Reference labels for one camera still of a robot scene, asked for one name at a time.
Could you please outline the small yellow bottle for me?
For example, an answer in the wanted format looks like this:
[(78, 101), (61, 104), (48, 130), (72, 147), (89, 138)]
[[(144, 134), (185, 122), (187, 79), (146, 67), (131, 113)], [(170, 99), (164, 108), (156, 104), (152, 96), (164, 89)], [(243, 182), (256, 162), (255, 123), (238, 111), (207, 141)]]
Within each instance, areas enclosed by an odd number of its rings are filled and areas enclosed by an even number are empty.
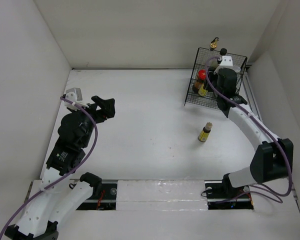
[(206, 125), (203, 127), (202, 131), (200, 132), (200, 134), (198, 136), (198, 140), (200, 142), (206, 142), (207, 141), (212, 127), (213, 127), (213, 124), (211, 122), (206, 123)]
[(201, 97), (204, 97), (206, 94), (207, 94), (207, 90), (205, 89), (205, 85), (202, 84), (198, 90), (198, 94), (201, 96)]

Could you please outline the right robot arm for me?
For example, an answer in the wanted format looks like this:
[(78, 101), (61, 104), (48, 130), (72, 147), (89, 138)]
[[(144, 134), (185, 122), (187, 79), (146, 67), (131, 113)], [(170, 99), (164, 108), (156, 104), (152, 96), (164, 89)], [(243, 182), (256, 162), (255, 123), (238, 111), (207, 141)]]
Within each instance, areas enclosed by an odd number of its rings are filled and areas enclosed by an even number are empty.
[[(294, 145), (288, 138), (282, 139), (272, 133), (252, 112), (247, 101), (236, 93), (237, 74), (230, 68), (221, 68), (217, 73), (209, 68), (206, 84), (216, 94), (217, 106), (224, 115), (240, 128), (254, 148), (254, 156), (248, 167), (223, 176), (221, 191), (234, 197), (241, 187), (251, 186), (274, 196), (286, 197), (292, 191)], [(285, 193), (279, 193), (267, 182), (287, 178)]]

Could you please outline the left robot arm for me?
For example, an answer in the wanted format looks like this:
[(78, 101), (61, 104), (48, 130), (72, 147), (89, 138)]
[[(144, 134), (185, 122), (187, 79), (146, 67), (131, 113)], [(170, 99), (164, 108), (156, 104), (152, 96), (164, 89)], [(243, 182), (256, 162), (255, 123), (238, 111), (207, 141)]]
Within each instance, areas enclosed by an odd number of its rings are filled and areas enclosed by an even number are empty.
[[(71, 175), (89, 158), (96, 146), (97, 124), (115, 116), (115, 100), (93, 96), (92, 104), (84, 104), (68, 93), (60, 99), (70, 113), (61, 120), (58, 139), (46, 161), (39, 190), (15, 212), (15, 215), (24, 212), (17, 223), (12, 224), (12, 220), (8, 220), (0, 239), (6, 236), (11, 240), (56, 240), (62, 225), (85, 200), (104, 195), (102, 179), (86, 172), (61, 199)], [(84, 148), (92, 135), (94, 141), (89, 152), (85, 153)]]

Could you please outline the soy sauce bottle black cap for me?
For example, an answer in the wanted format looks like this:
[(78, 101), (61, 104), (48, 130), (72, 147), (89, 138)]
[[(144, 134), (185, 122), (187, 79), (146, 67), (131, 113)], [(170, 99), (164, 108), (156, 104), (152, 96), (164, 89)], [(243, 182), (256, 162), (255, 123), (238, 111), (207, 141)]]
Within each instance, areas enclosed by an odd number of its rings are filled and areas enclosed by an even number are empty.
[(227, 54), (228, 50), (226, 48), (221, 48), (220, 51), (219, 51), (219, 54), (221, 56), (225, 56)]

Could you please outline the clear glass oil bottle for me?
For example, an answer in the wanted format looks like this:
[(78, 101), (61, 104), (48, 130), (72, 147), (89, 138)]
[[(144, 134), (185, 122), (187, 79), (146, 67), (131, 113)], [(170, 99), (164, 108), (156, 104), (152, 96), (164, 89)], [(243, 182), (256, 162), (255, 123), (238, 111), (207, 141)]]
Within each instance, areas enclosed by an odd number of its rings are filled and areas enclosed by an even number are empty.
[(210, 42), (210, 45), (209, 45), (209, 50), (210, 51), (214, 51), (217, 46), (218, 46), (218, 42), (219, 42), (219, 37), (215, 37), (211, 42)]

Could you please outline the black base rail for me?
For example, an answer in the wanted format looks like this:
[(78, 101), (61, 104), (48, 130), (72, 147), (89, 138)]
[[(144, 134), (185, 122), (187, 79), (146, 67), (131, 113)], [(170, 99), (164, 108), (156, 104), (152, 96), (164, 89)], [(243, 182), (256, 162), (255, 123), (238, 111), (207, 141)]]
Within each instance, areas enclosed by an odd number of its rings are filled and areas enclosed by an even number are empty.
[(253, 210), (252, 197), (243, 195), (223, 202), (227, 196), (216, 190), (219, 180), (103, 180), (99, 195), (85, 200), (79, 211), (206, 211)]

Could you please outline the tall red-lid sauce jar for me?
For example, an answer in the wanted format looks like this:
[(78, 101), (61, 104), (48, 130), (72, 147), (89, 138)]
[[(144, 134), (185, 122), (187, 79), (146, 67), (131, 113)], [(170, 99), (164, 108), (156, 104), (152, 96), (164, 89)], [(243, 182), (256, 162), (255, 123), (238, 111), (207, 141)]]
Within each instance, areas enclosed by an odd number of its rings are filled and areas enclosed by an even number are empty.
[(195, 94), (199, 93), (199, 89), (204, 84), (205, 80), (206, 80), (206, 71), (204, 69), (200, 69), (196, 74), (195, 81), (192, 86), (192, 91)]

